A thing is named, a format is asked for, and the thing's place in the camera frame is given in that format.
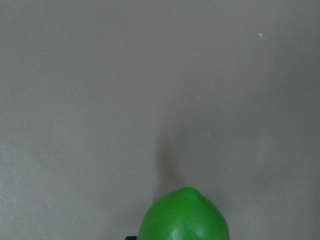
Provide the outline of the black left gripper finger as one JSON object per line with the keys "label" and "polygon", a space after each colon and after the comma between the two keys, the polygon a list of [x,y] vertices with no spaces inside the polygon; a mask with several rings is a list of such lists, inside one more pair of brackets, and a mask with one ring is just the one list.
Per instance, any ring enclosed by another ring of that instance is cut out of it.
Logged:
{"label": "black left gripper finger", "polygon": [[137,236],[126,236],[125,240],[137,240],[138,237]]}

